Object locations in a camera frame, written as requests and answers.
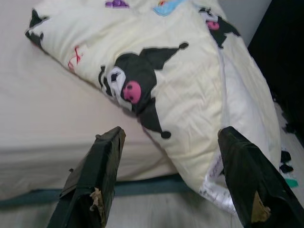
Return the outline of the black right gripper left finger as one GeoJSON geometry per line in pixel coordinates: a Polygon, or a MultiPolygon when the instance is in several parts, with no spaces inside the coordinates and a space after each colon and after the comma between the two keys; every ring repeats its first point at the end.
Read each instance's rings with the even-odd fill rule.
{"type": "Polygon", "coordinates": [[[95,141],[60,193],[49,228],[104,228],[114,199],[114,187],[125,141],[115,127],[95,141]]]}

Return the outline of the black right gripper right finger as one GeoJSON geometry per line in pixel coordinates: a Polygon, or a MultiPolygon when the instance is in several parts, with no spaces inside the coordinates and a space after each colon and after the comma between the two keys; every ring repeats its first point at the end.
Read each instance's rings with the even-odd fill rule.
{"type": "Polygon", "coordinates": [[[261,150],[232,126],[218,133],[225,181],[245,228],[302,228],[304,209],[261,150]]]}

